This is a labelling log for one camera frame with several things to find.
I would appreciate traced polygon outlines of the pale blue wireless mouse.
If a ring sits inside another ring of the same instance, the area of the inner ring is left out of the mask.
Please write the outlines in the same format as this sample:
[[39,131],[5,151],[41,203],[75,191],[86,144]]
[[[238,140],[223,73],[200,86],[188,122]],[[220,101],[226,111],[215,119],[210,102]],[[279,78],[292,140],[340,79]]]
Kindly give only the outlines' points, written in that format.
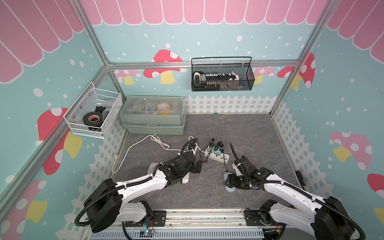
[[229,193],[235,192],[235,190],[236,190],[236,187],[235,187],[236,175],[234,175],[233,173],[229,173],[229,172],[225,173],[224,174],[224,180],[225,180],[225,189]]

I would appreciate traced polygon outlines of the lilac wireless mouse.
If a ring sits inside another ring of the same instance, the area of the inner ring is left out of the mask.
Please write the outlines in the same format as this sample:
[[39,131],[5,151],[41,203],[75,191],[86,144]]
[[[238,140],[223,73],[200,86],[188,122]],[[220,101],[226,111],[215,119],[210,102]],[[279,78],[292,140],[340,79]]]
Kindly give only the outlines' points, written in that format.
[[148,168],[147,174],[148,174],[148,175],[152,175],[153,172],[156,171],[155,168],[156,168],[156,166],[157,166],[158,164],[159,164],[159,163],[151,163],[150,166],[149,166],[149,168]]

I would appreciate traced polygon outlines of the white pink wireless mouse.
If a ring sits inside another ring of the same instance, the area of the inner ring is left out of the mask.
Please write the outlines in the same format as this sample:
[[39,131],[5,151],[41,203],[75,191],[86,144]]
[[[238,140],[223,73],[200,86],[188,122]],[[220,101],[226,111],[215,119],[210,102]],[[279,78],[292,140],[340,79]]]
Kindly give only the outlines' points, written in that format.
[[182,184],[187,184],[189,182],[189,179],[190,179],[190,175],[187,174],[186,176],[184,176],[181,180],[181,183]]

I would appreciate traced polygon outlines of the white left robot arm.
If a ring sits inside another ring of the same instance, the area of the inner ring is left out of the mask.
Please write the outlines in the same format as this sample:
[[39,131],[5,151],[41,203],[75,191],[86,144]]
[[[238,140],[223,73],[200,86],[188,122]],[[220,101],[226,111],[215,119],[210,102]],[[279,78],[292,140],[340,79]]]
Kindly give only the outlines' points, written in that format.
[[182,184],[188,174],[199,174],[202,165],[192,152],[185,152],[166,163],[156,163],[148,175],[116,183],[112,179],[104,180],[84,202],[74,224],[77,227],[89,225],[93,233],[116,222],[146,227],[154,218],[153,210],[146,201],[132,201],[150,192]]

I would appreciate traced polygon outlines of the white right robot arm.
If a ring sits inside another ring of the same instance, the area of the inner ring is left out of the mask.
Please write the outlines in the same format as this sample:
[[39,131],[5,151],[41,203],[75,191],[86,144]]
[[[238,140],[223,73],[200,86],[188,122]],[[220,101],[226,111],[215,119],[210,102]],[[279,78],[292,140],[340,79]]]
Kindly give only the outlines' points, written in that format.
[[235,190],[261,190],[273,194],[287,203],[266,201],[258,210],[246,209],[246,219],[264,226],[291,226],[304,231],[317,240],[364,240],[363,229],[347,214],[342,203],[330,196],[313,195],[279,177],[267,168],[257,169],[246,157],[236,158],[236,173],[224,175],[228,192]]

